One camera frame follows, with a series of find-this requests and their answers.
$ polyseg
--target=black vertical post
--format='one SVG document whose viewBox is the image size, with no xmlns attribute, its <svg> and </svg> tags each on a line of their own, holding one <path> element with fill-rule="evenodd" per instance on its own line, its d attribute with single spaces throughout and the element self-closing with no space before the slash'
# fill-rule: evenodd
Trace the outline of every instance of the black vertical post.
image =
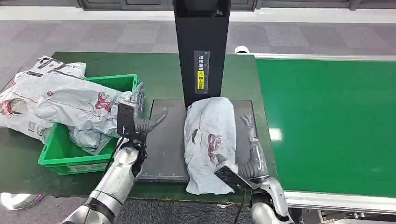
<svg viewBox="0 0 396 224">
<path fill-rule="evenodd" d="M 184 104 L 221 94 L 231 0 L 173 0 Z"/>
</svg>

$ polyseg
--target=crumpled plastic bag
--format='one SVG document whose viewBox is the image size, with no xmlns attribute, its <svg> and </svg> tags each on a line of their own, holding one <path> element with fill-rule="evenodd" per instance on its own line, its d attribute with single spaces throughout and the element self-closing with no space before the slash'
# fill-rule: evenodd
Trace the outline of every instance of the crumpled plastic bag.
<svg viewBox="0 0 396 224">
<path fill-rule="evenodd" d="M 97 155 L 117 134 L 119 102 L 143 110 L 143 85 L 136 91 L 120 92 L 75 77 L 50 73 L 35 110 L 37 117 L 69 127 L 71 140 L 86 152 Z"/>
<path fill-rule="evenodd" d="M 45 142 L 53 124 L 36 117 L 35 108 L 49 71 L 84 78 L 85 64 L 42 56 L 31 69 L 16 74 L 14 84 L 0 94 L 0 126 Z"/>
<path fill-rule="evenodd" d="M 215 97 L 194 102 L 184 124 L 184 159 L 191 194 L 227 194 L 233 190 L 214 171 L 217 155 L 235 163 L 236 127 L 229 99 Z"/>
</svg>

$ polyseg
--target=black cable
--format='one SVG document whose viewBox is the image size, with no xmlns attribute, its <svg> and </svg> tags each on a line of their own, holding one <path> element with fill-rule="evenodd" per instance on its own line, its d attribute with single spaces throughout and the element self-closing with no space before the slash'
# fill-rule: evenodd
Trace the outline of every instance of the black cable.
<svg viewBox="0 0 396 224">
<path fill-rule="evenodd" d="M 238 212 L 236 213 L 236 216 L 235 216 L 235 219 L 234 219 L 234 224 L 237 224 L 237 222 L 238 222 L 238 217 L 239 217 L 240 213 L 242 212 L 243 205 L 245 204 L 245 197 L 246 197 L 246 190 L 243 193 L 242 202 L 240 203 L 240 207 L 238 209 Z"/>
<path fill-rule="evenodd" d="M 112 154 L 110 155 L 110 158 L 109 158 L 109 161 L 107 162 L 105 171 L 103 171 L 103 176 L 106 174 L 107 170 L 109 169 L 110 163 L 112 162 L 112 158 L 114 157 L 115 151 L 117 151 L 117 148 L 121 146 L 123 140 L 124 140 L 124 136 L 121 137 L 121 139 L 118 142 L 117 146 L 115 147 L 115 149 L 113 150 Z"/>
</svg>

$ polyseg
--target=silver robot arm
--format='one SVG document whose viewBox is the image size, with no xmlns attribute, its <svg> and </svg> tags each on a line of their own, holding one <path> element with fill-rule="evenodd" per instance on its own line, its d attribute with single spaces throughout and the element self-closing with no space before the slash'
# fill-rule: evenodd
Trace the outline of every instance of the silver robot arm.
<svg viewBox="0 0 396 224">
<path fill-rule="evenodd" d="M 137 176 L 132 166 L 139 151 L 133 147 L 120 149 L 114 162 L 91 192 L 86 202 L 71 213 L 62 224 L 113 224 L 127 199 Z"/>
<path fill-rule="evenodd" d="M 286 198 L 279 181 L 266 175 L 263 150 L 256 136 L 252 114 L 241 117 L 246 126 L 250 141 L 250 159 L 246 164 L 237 166 L 221 155 L 215 175 L 234 190 L 251 191 L 252 219 L 255 224 L 293 224 Z"/>
<path fill-rule="evenodd" d="M 115 149 L 114 162 L 106 171 L 86 202 L 71 213 L 61 224 L 117 223 L 136 179 L 141 174 L 147 157 L 145 134 L 152 131 L 166 117 L 167 110 L 145 120 L 136 116 L 134 108 L 119 104 L 117 132 L 121 136 Z"/>
</svg>

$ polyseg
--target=green plastic crate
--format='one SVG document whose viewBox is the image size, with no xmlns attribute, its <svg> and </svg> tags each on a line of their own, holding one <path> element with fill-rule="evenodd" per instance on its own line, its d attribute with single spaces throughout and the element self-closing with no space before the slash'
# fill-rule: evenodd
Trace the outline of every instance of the green plastic crate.
<svg viewBox="0 0 396 224">
<path fill-rule="evenodd" d="M 86 80 L 122 92 L 134 91 L 139 83 L 136 74 L 91 77 Z M 55 123 L 42 148 L 38 163 L 60 175 L 103 171 L 116 143 L 117 139 L 111 139 L 98 155 L 91 155 L 70 140 L 66 125 Z"/>
</svg>

